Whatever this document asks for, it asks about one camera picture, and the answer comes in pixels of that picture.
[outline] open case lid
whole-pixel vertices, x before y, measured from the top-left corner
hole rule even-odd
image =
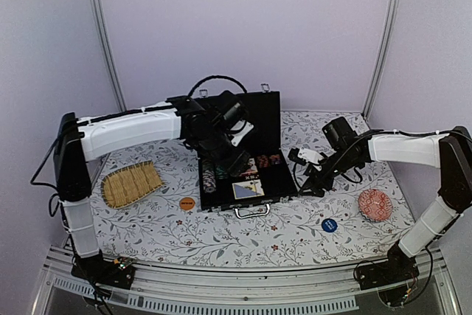
[[[249,92],[236,95],[249,111],[249,120],[257,131],[245,148],[252,154],[280,149],[280,93],[278,91]],[[218,96],[195,99],[204,108],[216,105]]]

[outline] orange coaster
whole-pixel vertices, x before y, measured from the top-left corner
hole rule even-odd
[[[180,200],[180,208],[183,210],[191,210],[195,206],[193,198],[185,197]]]
[[[386,221],[392,215],[390,197],[380,190],[365,190],[359,196],[359,209],[371,221]]]

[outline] purple wall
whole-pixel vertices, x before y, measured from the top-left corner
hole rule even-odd
[[[103,8],[129,107],[225,74],[251,90],[270,83],[284,108],[361,111],[387,2],[103,0]]]
[[[29,180],[61,116],[116,111],[89,0],[0,0],[0,314],[23,315],[51,243],[51,190]],[[42,181],[54,181],[52,165]]]
[[[472,0],[400,0],[373,127],[472,131]],[[439,172],[395,165],[416,216],[437,195]],[[472,214],[440,241],[464,314],[472,314]]]

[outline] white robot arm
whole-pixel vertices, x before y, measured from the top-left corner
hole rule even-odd
[[[306,165],[307,180],[301,193],[323,196],[333,180],[348,170],[369,162],[408,162],[441,169],[438,195],[416,224],[389,250],[386,265],[356,268],[362,288],[372,288],[416,277],[414,257],[433,240],[444,235],[472,203],[472,140],[463,127],[432,134],[405,134],[400,131],[371,130],[357,135],[346,119],[323,127],[331,156],[308,149],[292,149],[289,159]]]
[[[129,288],[132,267],[103,260],[94,230],[86,162],[112,151],[163,139],[182,139],[186,147],[210,157],[237,176],[249,153],[246,137],[255,131],[239,98],[224,91],[217,104],[203,108],[188,96],[104,117],[63,116],[54,152],[63,222],[72,236],[76,267],[72,273],[94,282]]]

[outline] red round object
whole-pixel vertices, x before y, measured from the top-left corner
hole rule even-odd
[[[359,196],[359,208],[364,217],[371,221],[386,221],[392,215],[390,197],[380,190],[365,190]]]

